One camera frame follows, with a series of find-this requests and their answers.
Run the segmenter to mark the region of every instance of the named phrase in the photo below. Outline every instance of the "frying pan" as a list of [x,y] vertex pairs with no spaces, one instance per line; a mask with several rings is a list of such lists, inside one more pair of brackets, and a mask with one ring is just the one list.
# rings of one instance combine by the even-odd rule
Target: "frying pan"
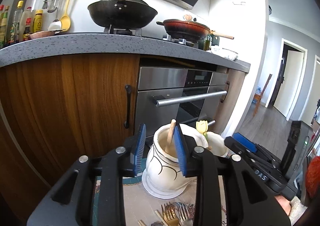
[[158,14],[143,0],[100,0],[88,10],[99,26],[131,30],[145,27]]
[[163,22],[157,22],[158,25],[162,25],[165,28],[167,34],[171,35],[174,39],[186,39],[187,41],[199,41],[206,38],[210,33],[219,37],[224,37],[233,40],[234,37],[222,33],[216,33],[210,30],[209,27],[201,23],[188,21],[169,19]]

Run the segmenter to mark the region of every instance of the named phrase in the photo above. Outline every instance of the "gray speckled countertop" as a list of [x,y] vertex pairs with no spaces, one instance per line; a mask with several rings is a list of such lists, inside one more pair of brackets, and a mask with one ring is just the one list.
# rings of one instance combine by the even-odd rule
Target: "gray speckled countertop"
[[57,35],[24,41],[0,50],[0,67],[31,59],[77,53],[137,53],[212,63],[249,72],[250,64],[230,61],[209,52],[173,42],[103,33]]

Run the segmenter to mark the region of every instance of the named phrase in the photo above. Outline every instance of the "doorway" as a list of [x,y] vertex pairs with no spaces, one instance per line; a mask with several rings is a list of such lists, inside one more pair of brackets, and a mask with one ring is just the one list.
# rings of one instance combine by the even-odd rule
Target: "doorway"
[[318,86],[319,80],[320,80],[320,57],[315,56],[315,64],[314,64],[310,89],[308,92],[306,103],[299,117],[299,120],[302,120],[308,125],[311,124],[311,121],[317,109],[318,100],[320,99],[320,86]]
[[266,107],[273,105],[289,120],[301,90],[306,69],[307,50],[282,39],[278,76],[273,81]]
[[271,96],[271,100],[270,100],[270,105],[274,105],[276,98],[278,96],[279,90],[280,90],[280,86],[281,84],[284,82],[284,70],[285,70],[285,65],[287,63],[287,58],[288,58],[288,51],[289,50],[293,50],[293,51],[299,51],[287,44],[283,45],[283,52],[282,52],[282,59],[281,59],[281,63],[280,63],[280,69],[279,69],[279,74],[277,77],[277,81],[276,81],[276,86],[275,89],[273,90],[272,96]]

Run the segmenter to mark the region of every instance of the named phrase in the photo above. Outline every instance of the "stainless steel oven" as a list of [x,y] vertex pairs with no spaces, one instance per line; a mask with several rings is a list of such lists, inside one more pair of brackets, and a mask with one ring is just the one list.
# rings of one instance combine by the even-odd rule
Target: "stainless steel oven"
[[171,119],[192,127],[198,120],[211,120],[221,96],[227,93],[226,80],[226,73],[140,67],[135,129],[145,123],[150,137]]

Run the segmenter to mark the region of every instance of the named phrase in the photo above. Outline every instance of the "wooden chair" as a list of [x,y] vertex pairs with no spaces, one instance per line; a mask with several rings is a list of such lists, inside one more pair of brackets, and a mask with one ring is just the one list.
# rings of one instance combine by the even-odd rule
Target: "wooden chair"
[[259,106],[260,106],[261,98],[262,98],[262,96],[263,96],[264,91],[266,90],[266,88],[267,88],[267,86],[268,86],[268,83],[269,83],[271,77],[272,77],[272,74],[269,74],[269,77],[268,77],[268,79],[267,79],[267,81],[266,81],[266,83],[265,83],[265,85],[264,85],[264,87],[263,87],[263,90],[262,90],[262,92],[260,93],[260,95],[254,94],[254,97],[253,97],[253,98],[254,98],[255,100],[257,100],[257,103],[256,103],[256,108],[254,109],[254,112],[253,112],[253,116],[255,116],[255,114],[258,112],[258,108],[259,108]]

